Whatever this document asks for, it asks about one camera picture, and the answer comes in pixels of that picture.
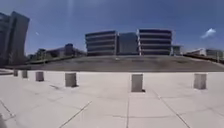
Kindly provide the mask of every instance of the glass facade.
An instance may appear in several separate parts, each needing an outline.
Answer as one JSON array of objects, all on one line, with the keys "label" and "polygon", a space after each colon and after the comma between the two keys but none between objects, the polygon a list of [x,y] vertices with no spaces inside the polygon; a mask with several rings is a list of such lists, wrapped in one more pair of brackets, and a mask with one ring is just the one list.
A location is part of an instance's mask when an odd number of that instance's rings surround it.
[{"label": "glass facade", "polygon": [[25,62],[25,39],[29,18],[12,12],[10,16],[0,13],[0,59],[3,64]]},{"label": "glass facade", "polygon": [[138,55],[138,40],[135,33],[121,33],[118,40],[119,55]]}]

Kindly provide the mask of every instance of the concrete bollard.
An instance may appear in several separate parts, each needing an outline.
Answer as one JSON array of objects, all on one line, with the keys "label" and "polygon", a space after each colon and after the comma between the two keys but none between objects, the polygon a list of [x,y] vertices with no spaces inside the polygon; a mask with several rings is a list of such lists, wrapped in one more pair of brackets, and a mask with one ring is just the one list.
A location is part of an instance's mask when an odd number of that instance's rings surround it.
[{"label": "concrete bollard", "polygon": [[76,73],[65,73],[65,86],[77,87]]},{"label": "concrete bollard", "polygon": [[2,115],[0,114],[0,128],[7,128],[5,125],[5,121],[2,118]]},{"label": "concrete bollard", "polygon": [[13,76],[18,76],[18,70],[16,69],[13,70]]},{"label": "concrete bollard", "polygon": [[44,81],[44,72],[36,72],[36,81]]},{"label": "concrete bollard", "polygon": [[21,73],[22,78],[28,78],[27,70],[22,70]]},{"label": "concrete bollard", "polygon": [[131,92],[142,92],[143,74],[132,74]]},{"label": "concrete bollard", "polygon": [[206,89],[206,74],[195,74],[194,75],[194,88]]}]

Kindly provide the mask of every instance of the paved ground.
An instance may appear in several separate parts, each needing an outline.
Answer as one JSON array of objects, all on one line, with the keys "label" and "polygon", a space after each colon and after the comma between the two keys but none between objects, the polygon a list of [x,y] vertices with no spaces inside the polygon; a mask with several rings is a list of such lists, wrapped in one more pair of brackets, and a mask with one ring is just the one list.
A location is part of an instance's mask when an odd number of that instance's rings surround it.
[{"label": "paved ground", "polygon": [[214,63],[172,56],[83,57],[42,65],[24,66],[33,70],[97,72],[223,72]]},{"label": "paved ground", "polygon": [[191,74],[147,74],[145,93],[119,79],[60,88],[0,76],[0,113],[8,128],[224,128],[223,73],[210,74],[203,91]]}]

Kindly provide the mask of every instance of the cloud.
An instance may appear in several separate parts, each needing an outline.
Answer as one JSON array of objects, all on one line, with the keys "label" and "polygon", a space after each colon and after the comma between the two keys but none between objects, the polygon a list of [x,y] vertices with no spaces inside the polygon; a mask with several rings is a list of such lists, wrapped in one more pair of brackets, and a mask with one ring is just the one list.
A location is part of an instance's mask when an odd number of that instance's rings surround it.
[{"label": "cloud", "polygon": [[39,35],[40,35],[38,32],[35,32],[35,34],[36,34],[37,36],[39,36]]},{"label": "cloud", "polygon": [[204,35],[201,36],[201,38],[205,39],[205,38],[211,37],[211,36],[215,35],[215,33],[216,33],[216,30],[213,28],[210,28],[208,31],[205,32]]}]

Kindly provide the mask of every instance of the rooftop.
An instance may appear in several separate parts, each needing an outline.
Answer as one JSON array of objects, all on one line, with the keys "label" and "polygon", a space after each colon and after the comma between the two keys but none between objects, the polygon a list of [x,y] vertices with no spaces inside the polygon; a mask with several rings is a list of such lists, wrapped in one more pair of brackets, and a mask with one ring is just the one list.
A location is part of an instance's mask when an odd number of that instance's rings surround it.
[{"label": "rooftop", "polygon": [[195,72],[143,73],[145,92],[130,92],[132,73],[65,72],[45,82],[0,76],[0,113],[8,128],[223,128],[223,72],[207,74],[207,89],[192,88]]}]

